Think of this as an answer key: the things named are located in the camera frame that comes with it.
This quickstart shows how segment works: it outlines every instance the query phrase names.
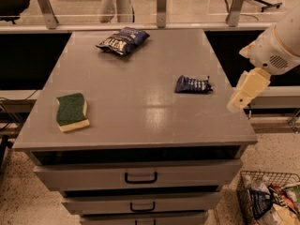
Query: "candy bar wrapper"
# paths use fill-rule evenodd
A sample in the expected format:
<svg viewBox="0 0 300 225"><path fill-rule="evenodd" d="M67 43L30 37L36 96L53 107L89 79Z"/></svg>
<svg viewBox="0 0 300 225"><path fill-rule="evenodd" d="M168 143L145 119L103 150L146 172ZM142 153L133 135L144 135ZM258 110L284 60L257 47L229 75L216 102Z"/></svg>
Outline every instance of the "candy bar wrapper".
<svg viewBox="0 0 300 225"><path fill-rule="evenodd" d="M206 94L210 91L213 91L213 87L209 84L209 77L201 81L182 75L179 77L175 87L175 93Z"/></svg>
<svg viewBox="0 0 300 225"><path fill-rule="evenodd" d="M134 51L149 37L149 34L142 30L125 27L96 46L104 52L126 55Z"/></svg>

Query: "drawer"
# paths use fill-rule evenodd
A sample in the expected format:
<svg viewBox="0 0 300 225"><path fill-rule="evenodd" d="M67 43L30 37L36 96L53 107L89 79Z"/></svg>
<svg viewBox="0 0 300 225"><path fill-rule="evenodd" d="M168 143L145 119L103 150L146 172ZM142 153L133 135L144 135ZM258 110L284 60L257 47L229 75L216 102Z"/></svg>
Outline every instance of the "drawer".
<svg viewBox="0 0 300 225"><path fill-rule="evenodd" d="M82 225L201 225L207 212L166 213L156 215L82 217Z"/></svg>
<svg viewBox="0 0 300 225"><path fill-rule="evenodd" d="M242 162L233 159L36 166L34 172L49 190L68 191L221 186L241 167Z"/></svg>
<svg viewBox="0 0 300 225"><path fill-rule="evenodd" d="M145 212L171 212L209 210L217 206L219 192L145 194L102 196L64 199L70 214L136 214Z"/></svg>

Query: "sponge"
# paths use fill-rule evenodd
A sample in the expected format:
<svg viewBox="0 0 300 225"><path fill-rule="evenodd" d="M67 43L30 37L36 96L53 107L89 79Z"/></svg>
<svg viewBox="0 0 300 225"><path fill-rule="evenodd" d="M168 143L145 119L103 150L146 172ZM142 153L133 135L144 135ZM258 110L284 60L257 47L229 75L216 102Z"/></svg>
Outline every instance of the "sponge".
<svg viewBox="0 0 300 225"><path fill-rule="evenodd" d="M81 93L57 97L56 122L62 132L84 128L90 125L85 117L87 103Z"/></svg>

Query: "gray tabletop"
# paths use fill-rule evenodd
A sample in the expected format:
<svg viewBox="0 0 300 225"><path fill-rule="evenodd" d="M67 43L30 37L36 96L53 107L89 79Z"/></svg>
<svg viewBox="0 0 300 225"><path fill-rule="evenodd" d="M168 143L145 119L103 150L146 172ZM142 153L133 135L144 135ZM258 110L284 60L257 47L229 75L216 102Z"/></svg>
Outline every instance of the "gray tabletop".
<svg viewBox="0 0 300 225"><path fill-rule="evenodd" d="M96 47L112 31L74 32L31 111L14 149L69 150L255 143L243 111L231 113L233 92L203 30L149 30L132 54ZM214 92L175 94L181 75ZM90 127L63 133L57 97L82 92Z"/></svg>

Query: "metal bracket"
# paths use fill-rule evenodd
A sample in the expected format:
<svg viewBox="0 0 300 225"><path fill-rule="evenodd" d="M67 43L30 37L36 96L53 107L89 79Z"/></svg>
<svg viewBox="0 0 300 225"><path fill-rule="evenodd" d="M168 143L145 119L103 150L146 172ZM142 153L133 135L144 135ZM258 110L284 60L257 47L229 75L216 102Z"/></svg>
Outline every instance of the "metal bracket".
<svg viewBox="0 0 300 225"><path fill-rule="evenodd" d="M244 0L232 0L230 12L226 18L226 23L229 26L237 26L243 4Z"/></svg>
<svg viewBox="0 0 300 225"><path fill-rule="evenodd" d="M41 12L43 14L44 21L46 23L47 28L49 29L56 28L59 22L54 15L50 0L37 0L37 1L41 9Z"/></svg>
<svg viewBox="0 0 300 225"><path fill-rule="evenodd" d="M157 0L157 27L166 26L167 0Z"/></svg>
<svg viewBox="0 0 300 225"><path fill-rule="evenodd" d="M291 127L294 133L299 133L299 129L295 125L299 117L300 117L300 109L297 109L288 120L288 125Z"/></svg>

